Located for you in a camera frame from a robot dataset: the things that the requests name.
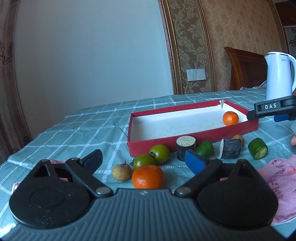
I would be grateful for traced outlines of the orange tangerine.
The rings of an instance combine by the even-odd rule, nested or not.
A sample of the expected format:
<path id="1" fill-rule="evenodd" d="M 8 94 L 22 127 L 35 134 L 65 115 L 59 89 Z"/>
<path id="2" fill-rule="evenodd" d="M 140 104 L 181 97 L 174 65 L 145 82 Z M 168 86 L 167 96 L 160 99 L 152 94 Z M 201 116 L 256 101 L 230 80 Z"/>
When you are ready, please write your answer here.
<path id="1" fill-rule="evenodd" d="M 222 120 L 226 126 L 236 125 L 239 123 L 239 116 L 233 111 L 227 111 L 224 113 Z"/>
<path id="2" fill-rule="evenodd" d="M 132 184 L 135 189 L 161 189 L 164 187 L 165 174 L 154 165 L 144 165 L 134 170 Z"/>

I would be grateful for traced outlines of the pink towel left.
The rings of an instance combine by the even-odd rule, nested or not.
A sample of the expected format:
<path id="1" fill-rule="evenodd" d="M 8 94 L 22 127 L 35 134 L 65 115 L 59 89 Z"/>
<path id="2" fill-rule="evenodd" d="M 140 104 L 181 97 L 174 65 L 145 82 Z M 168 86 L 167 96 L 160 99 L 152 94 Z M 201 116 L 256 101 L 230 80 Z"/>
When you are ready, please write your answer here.
<path id="1" fill-rule="evenodd" d="M 69 173 L 66 169 L 64 169 L 65 161 L 58 161 L 54 159 L 48 159 L 51 164 L 54 166 L 55 172 L 57 173 L 58 177 L 63 181 L 72 181 L 72 178 L 69 176 Z M 41 166 L 38 171 L 34 174 L 34 178 L 39 177 L 48 177 L 49 174 L 47 173 L 46 167 Z"/>

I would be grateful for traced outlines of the pink towel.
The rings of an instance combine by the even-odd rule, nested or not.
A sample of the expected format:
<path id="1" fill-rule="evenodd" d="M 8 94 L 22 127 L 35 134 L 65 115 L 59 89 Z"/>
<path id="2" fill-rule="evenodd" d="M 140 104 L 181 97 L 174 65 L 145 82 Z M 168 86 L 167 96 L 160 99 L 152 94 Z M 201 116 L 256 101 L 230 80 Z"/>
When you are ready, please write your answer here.
<path id="1" fill-rule="evenodd" d="M 272 225 L 281 225 L 295 219 L 295 155 L 276 158 L 257 170 L 278 199 L 278 210 Z"/>
<path id="2" fill-rule="evenodd" d="M 64 169 L 65 161 L 58 161 L 54 159 L 48 159 L 51 164 L 54 166 L 55 172 L 57 173 L 58 177 L 63 181 L 72 181 L 72 178 L 69 176 L 69 173 L 66 169 Z M 49 174 L 47 173 L 46 167 L 41 166 L 38 171 L 34 174 L 34 178 L 39 177 L 48 177 Z"/>

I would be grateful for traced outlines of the green cucumber piece right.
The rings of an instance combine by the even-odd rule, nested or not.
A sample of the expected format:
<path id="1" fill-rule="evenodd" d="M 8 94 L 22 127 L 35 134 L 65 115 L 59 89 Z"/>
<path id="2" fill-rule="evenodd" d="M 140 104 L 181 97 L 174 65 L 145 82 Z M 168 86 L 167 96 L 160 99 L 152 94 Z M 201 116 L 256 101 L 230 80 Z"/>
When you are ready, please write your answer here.
<path id="1" fill-rule="evenodd" d="M 264 158 L 268 153 L 268 147 L 261 138 L 255 138 L 248 144 L 248 150 L 255 160 Z"/>

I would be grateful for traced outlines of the green cucumber piece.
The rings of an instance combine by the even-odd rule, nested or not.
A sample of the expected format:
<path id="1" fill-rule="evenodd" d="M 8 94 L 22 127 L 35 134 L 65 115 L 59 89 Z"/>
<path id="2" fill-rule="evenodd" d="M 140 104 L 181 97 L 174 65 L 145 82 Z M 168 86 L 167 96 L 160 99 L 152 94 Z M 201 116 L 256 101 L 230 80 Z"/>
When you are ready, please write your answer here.
<path id="1" fill-rule="evenodd" d="M 264 158 L 268 153 L 268 147 L 261 138 L 255 138 L 248 144 L 248 150 L 255 160 Z"/>
<path id="2" fill-rule="evenodd" d="M 206 140 L 201 145 L 196 147 L 195 152 L 203 158 L 209 158 L 214 155 L 215 149 L 212 143 Z"/>

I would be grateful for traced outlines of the dark eggplant piece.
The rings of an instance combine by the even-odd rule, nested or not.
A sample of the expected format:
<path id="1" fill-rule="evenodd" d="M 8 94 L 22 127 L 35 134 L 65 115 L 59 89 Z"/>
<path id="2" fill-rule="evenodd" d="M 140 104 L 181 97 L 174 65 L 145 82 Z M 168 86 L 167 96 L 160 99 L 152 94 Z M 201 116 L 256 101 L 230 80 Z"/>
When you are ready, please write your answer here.
<path id="1" fill-rule="evenodd" d="M 240 155 L 241 140 L 233 138 L 223 138 L 220 143 L 220 159 L 234 159 Z"/>

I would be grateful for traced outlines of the wooden headboard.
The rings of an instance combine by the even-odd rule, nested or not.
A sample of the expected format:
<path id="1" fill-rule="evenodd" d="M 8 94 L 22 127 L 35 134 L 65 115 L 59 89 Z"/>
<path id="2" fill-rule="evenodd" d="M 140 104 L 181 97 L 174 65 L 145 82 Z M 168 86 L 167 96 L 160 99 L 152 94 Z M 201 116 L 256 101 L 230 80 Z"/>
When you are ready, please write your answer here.
<path id="1" fill-rule="evenodd" d="M 230 90 L 259 86 L 267 79 L 264 55 L 224 47 L 231 63 Z"/>

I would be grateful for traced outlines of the pink towel right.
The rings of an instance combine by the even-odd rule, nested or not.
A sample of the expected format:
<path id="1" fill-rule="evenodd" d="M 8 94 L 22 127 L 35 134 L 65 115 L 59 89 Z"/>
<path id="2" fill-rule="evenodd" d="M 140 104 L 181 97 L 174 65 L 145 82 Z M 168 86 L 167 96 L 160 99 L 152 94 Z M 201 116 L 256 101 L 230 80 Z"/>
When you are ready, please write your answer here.
<path id="1" fill-rule="evenodd" d="M 278 199 L 278 210 L 272 225 L 281 225 L 295 219 L 295 155 L 276 158 L 257 170 Z"/>

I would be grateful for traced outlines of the dark cylinder with cork top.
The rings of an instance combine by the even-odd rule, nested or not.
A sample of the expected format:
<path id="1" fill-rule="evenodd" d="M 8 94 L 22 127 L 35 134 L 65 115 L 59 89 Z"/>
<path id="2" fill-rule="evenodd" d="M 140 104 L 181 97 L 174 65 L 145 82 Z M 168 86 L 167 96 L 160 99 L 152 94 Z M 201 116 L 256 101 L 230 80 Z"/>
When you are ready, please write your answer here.
<path id="1" fill-rule="evenodd" d="M 177 159 L 185 161 L 185 153 L 187 150 L 195 149 L 196 139 L 192 136 L 181 136 L 176 139 Z"/>

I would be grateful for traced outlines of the brown longan fruit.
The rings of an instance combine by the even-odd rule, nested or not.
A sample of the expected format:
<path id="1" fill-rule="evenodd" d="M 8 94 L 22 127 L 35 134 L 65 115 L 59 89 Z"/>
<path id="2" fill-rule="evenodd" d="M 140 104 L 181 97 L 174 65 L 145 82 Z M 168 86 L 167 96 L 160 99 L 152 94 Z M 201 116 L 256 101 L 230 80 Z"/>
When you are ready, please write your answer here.
<path id="1" fill-rule="evenodd" d="M 127 181 L 132 176 L 132 169 L 130 165 L 126 162 L 123 162 L 122 164 L 117 164 L 112 170 L 112 176 L 117 181 Z"/>

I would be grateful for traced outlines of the green tomato rear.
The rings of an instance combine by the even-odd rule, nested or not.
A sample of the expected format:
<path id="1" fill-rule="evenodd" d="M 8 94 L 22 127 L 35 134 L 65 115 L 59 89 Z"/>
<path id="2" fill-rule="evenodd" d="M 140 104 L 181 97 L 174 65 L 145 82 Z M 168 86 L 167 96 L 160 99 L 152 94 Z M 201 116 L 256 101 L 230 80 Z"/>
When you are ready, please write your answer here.
<path id="1" fill-rule="evenodd" d="M 169 148 L 161 144 L 152 146 L 149 155 L 153 157 L 157 165 L 165 164 L 170 160 Z"/>

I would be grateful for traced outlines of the green tomato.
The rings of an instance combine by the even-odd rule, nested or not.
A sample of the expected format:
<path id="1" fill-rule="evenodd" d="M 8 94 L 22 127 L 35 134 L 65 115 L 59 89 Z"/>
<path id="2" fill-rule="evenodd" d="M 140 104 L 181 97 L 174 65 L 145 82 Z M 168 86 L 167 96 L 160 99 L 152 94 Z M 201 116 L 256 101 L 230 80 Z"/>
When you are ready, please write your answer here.
<path id="1" fill-rule="evenodd" d="M 146 165 L 156 165 L 156 162 L 154 158 L 151 155 L 148 154 L 142 154 L 138 155 L 130 163 L 130 166 L 132 166 L 133 169 L 137 169 L 141 166 Z"/>
<path id="2" fill-rule="evenodd" d="M 165 164 L 170 160 L 169 148 L 161 144 L 152 146 L 149 155 L 153 157 L 157 165 Z"/>

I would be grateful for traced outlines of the green tomato front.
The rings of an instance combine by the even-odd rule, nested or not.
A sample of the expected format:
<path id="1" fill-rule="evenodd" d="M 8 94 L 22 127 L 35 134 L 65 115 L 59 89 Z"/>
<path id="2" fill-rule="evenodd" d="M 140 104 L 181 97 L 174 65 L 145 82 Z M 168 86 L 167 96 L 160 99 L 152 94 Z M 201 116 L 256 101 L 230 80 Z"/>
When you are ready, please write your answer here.
<path id="1" fill-rule="evenodd" d="M 137 169 L 141 166 L 146 165 L 156 165 L 156 162 L 154 158 L 151 155 L 148 154 L 142 154 L 138 155 L 130 163 L 130 166 L 132 166 L 133 169 Z"/>

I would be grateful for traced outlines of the white wall switch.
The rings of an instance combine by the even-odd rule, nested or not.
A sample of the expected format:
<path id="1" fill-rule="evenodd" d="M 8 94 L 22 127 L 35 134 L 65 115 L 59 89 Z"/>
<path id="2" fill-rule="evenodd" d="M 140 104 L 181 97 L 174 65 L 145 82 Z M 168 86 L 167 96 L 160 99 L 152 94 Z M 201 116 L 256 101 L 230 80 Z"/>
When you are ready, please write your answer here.
<path id="1" fill-rule="evenodd" d="M 187 81 L 203 81 L 206 80 L 206 73 L 204 69 L 187 69 Z"/>

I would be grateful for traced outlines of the ornate gold wall panel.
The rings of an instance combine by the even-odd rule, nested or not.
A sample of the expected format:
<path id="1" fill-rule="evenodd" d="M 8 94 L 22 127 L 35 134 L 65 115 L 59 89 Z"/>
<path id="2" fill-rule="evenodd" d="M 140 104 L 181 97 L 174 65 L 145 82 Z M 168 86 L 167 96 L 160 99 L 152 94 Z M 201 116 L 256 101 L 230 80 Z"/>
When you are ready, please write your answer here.
<path id="1" fill-rule="evenodd" d="M 174 94 L 216 90 L 214 64 L 200 1 L 158 1 L 166 37 Z M 205 80 L 190 81 L 187 70 L 204 69 Z"/>

